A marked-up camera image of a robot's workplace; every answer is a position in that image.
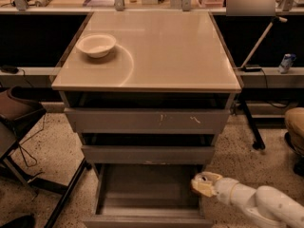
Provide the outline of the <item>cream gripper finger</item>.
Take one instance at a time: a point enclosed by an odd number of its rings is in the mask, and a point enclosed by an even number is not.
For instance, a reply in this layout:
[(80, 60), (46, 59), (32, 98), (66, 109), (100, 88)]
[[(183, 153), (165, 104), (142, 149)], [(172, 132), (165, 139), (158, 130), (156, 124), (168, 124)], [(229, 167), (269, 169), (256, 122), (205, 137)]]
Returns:
[(196, 193), (208, 198), (217, 194), (215, 185), (210, 180), (191, 180), (191, 187)]
[(199, 179), (203, 181), (218, 181), (222, 178), (222, 175), (213, 172), (201, 172), (199, 173)]

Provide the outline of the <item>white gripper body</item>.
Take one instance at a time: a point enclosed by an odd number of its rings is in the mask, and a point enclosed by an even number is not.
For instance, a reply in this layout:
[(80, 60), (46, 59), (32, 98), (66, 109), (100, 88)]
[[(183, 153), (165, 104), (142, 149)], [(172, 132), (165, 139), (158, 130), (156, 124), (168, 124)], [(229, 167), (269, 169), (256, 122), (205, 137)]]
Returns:
[(217, 199), (226, 205), (231, 205), (232, 192), (237, 184), (239, 184), (239, 181), (231, 178), (222, 178), (218, 180), (215, 184)]

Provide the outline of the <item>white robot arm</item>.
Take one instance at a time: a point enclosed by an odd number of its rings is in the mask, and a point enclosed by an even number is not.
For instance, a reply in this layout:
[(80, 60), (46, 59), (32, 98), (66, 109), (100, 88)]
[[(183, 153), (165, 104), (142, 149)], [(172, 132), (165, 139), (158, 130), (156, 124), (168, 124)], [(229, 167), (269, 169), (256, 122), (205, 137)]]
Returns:
[(199, 195), (235, 206), (259, 228), (304, 228), (304, 207), (274, 187), (253, 188), (212, 172), (198, 173), (191, 187)]

